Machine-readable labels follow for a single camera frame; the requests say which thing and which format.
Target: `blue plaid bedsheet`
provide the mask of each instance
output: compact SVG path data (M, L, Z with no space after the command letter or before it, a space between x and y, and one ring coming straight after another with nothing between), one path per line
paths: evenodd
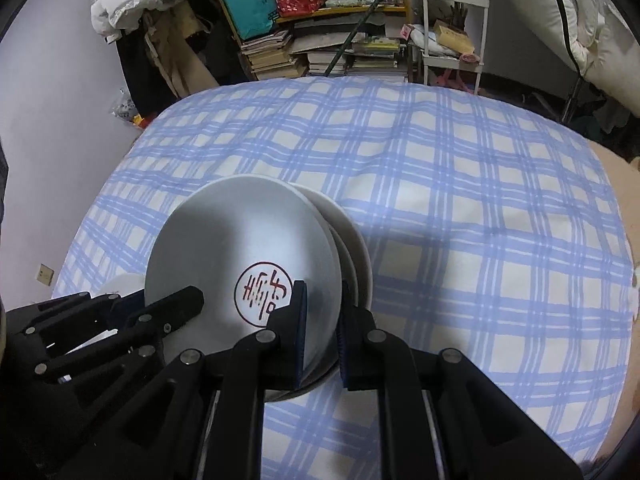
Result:
M205 91L164 111L113 172L55 295L144 273L169 213L235 173L334 198L366 240L381 328L460 348L574 460L596 454L625 379L632 261L583 138L503 102L366 78ZM338 377L268 405L262 477L378 478L375 406Z

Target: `white plate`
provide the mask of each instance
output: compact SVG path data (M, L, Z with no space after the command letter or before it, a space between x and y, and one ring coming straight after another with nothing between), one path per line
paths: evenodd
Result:
M125 272L111 278L100 287L96 296L103 294L117 294L121 297L128 296L145 288L145 275Z
M231 348L289 304L295 280L308 292L303 377L318 364L340 313L340 260L320 213L290 185L235 175L201 188L169 216L146 270L145 303L187 285L204 294L201 314L164 338L171 361L186 348Z
M356 281L358 283L356 306L362 306L367 310L371 310L371 300L373 297L371 260L367 246L364 243L364 238L362 238L357 225L353 223L344 209L327 195L310 187L301 186L300 184L292 184L292 186L306 196L309 202L316 206L316 209L322 217L335 229L340 239L344 242L356 270Z
M358 280L356 278L356 267L353 265L353 259L349 254L347 246L340 238L338 231L336 231L331 224L329 224L329 231L331 236L334 237L335 248L338 249L338 257L340 258L340 270L342 271L342 279L347 281L349 290L354 298L358 297Z

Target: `red circular seal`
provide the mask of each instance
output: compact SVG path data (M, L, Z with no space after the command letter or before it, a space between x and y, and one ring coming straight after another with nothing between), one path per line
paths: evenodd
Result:
M292 288L291 278L281 266L258 262L247 267L236 282L236 310L247 323L265 327L271 312L289 304Z

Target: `electrical outlet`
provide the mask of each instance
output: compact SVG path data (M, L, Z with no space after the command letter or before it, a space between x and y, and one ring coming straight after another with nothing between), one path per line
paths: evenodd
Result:
M40 283L44 283L44 285L51 286L51 282L53 280L53 269L49 269L46 265L40 264L40 270L38 270L36 280Z

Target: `white bowl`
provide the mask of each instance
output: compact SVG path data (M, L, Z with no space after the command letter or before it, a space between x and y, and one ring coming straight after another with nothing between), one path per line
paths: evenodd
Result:
M308 293L306 378L340 313L340 261L326 222L273 178L235 175L201 188L169 216L146 270L146 304L187 285L204 295L202 312L164 338L166 362L186 348L231 348L265 327L273 309L289 304L295 280L305 280Z

